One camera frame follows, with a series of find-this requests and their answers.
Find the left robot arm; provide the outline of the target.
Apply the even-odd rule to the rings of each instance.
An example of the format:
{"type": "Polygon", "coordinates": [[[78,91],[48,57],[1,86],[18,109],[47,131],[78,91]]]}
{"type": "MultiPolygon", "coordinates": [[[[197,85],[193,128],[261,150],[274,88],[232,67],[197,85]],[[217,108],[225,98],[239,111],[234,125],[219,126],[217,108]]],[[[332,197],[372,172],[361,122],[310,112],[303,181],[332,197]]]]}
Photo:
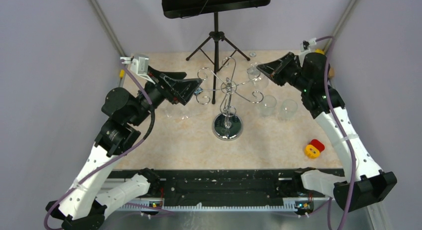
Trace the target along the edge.
{"type": "Polygon", "coordinates": [[[97,230],[114,211],[140,196],[160,191],[160,178],[144,168],[121,185],[101,193],[116,164],[139,147],[153,130],[155,111],[164,101],[186,105],[201,85],[200,78],[184,72],[148,68],[147,81],[138,84],[137,96],[117,87],[108,92],[102,112],[107,121],[69,190],[46,206],[47,217],[60,220],[63,230],[97,230]]]}

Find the ribbed wine glass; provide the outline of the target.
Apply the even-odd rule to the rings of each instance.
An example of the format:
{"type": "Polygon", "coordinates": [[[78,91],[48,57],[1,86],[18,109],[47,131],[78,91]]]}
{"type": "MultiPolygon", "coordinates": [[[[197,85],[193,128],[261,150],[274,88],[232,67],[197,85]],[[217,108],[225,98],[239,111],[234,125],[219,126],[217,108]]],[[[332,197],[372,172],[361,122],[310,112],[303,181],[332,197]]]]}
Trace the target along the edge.
{"type": "Polygon", "coordinates": [[[298,104],[292,99],[286,99],[282,102],[278,118],[280,120],[290,120],[295,115],[298,104]]]}
{"type": "Polygon", "coordinates": [[[270,117],[276,109],[277,100],[274,96],[266,95],[258,105],[261,117],[270,117]]]}
{"type": "Polygon", "coordinates": [[[269,80],[264,74],[262,74],[257,69],[258,64],[259,64],[258,62],[250,63],[250,66],[247,69],[247,74],[248,74],[249,80],[251,81],[253,86],[256,88],[256,90],[263,91],[264,89],[267,88],[269,84],[269,80]]]}

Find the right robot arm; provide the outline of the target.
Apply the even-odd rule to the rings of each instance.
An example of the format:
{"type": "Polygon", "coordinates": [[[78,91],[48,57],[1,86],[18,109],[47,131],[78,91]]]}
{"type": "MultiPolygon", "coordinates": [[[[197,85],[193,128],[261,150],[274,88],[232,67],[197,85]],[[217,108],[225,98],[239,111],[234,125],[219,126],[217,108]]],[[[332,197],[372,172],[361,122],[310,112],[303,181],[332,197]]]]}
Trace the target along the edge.
{"type": "Polygon", "coordinates": [[[313,168],[297,170],[293,192],[298,196],[321,193],[346,212],[383,201],[397,184],[397,177],[380,167],[355,131],[343,99],[327,82],[327,57],[311,52],[301,59],[290,52],[259,64],[257,70],[276,85],[289,84],[301,92],[303,106],[325,132],[342,164],[343,177],[313,168]]]}

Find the clear wine glass back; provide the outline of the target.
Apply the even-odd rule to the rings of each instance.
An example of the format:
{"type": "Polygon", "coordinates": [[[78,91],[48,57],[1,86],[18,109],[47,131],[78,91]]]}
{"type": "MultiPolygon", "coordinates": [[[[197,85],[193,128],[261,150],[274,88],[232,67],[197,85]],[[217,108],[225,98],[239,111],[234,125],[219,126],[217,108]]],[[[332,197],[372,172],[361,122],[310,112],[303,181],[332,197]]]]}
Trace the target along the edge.
{"type": "Polygon", "coordinates": [[[182,104],[167,104],[164,113],[168,118],[185,120],[191,117],[191,111],[182,104]]]}

